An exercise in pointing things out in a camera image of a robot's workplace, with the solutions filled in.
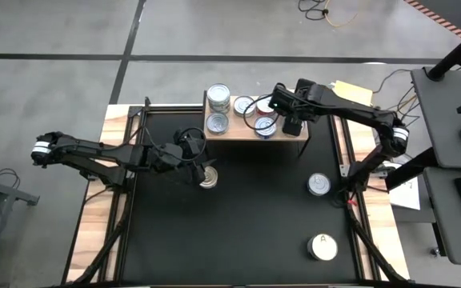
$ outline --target gray floor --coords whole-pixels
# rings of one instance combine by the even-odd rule
[[[282,55],[377,58],[439,58],[460,43],[401,0],[333,1],[333,29],[307,21],[295,0],[148,0],[133,54]],[[137,0],[0,0],[0,53],[121,54]],[[31,165],[39,134],[52,130],[97,139],[119,62],[0,60],[0,168],[12,167],[21,188],[41,195],[38,206],[16,205],[0,245],[0,284],[57,284],[86,187],[76,171]],[[267,93],[276,82],[293,86],[304,77],[350,82],[375,90],[398,68],[421,65],[300,63],[131,62],[118,103],[201,102],[210,84],[224,82],[233,94]],[[374,98],[395,105],[411,86],[395,75]],[[429,147],[422,119],[411,127],[408,154]],[[416,281],[461,285],[461,266],[432,259],[428,226],[400,225],[409,270]]]

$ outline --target metal can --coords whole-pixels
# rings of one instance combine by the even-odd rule
[[[226,114],[231,108],[231,91],[223,84],[214,84],[207,90],[207,100],[212,111]]]
[[[330,191],[330,179],[325,174],[314,173],[307,181],[307,188],[314,196],[323,196]]]
[[[275,116],[275,111],[273,108],[268,106],[270,104],[270,100],[271,96],[268,95],[261,97],[261,100],[257,101],[257,114],[268,117]]]
[[[207,117],[206,126],[211,134],[225,134],[229,130],[229,118],[221,113],[211,113]]]
[[[257,120],[255,120],[255,129],[267,127],[271,125],[271,123],[273,122],[274,120],[272,118],[269,118],[266,116],[259,117],[257,118]],[[256,130],[255,134],[261,139],[269,139],[275,134],[276,131],[277,131],[277,125],[273,124],[268,129]]]
[[[328,234],[318,234],[307,243],[307,250],[316,260],[330,261],[337,255],[337,242]]]
[[[251,97],[248,96],[239,96],[234,100],[234,113],[238,117],[243,117],[243,114],[245,114],[245,117],[249,118],[254,115],[255,111],[255,103],[251,105],[251,103],[254,101]]]
[[[216,182],[218,181],[218,172],[212,166],[207,166],[204,168],[204,175],[206,179],[200,183],[199,185],[204,189],[211,189],[216,186]]]

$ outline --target black desk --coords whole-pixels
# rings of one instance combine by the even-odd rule
[[[389,189],[421,174],[424,167],[461,169],[461,114],[456,111],[461,106],[461,71],[448,71],[439,82],[430,80],[422,69],[413,70],[411,76],[431,147],[390,173]]]
[[[171,142],[180,126],[201,126],[202,114],[151,114],[155,142]],[[297,159],[294,142],[209,142],[218,184],[182,185],[176,175],[139,175],[134,190],[122,280],[147,285],[352,283],[358,278],[346,211],[330,195],[315,198],[314,172],[339,179],[328,117]],[[339,245],[335,259],[315,261],[307,241],[319,233]]]
[[[453,183],[461,178],[461,170],[428,167],[423,175],[442,239],[439,248],[451,262],[461,264],[461,199]]]

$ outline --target white label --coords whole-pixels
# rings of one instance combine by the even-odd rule
[[[401,138],[403,140],[407,140],[407,136],[405,134],[399,133],[399,132],[394,132],[394,137]]]
[[[35,143],[35,147],[38,146],[38,147],[49,147],[49,143],[48,142],[44,142],[44,141],[38,141]]]
[[[33,147],[31,153],[33,152],[40,152],[40,153],[45,153],[45,154],[48,154],[49,152],[51,152],[51,149],[49,148],[45,148],[45,147]]]

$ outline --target metal bracket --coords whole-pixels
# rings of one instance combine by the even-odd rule
[[[339,170],[341,170],[341,177],[348,177],[350,166],[349,165],[339,165]]]
[[[127,117],[132,118],[134,116],[139,116],[142,110],[142,106],[131,106],[129,107],[129,111],[127,112]]]
[[[341,176],[346,178],[350,173],[350,165],[339,165],[339,170],[341,171]],[[374,173],[369,174],[369,178],[379,178],[385,179],[387,177],[386,171],[377,171]]]

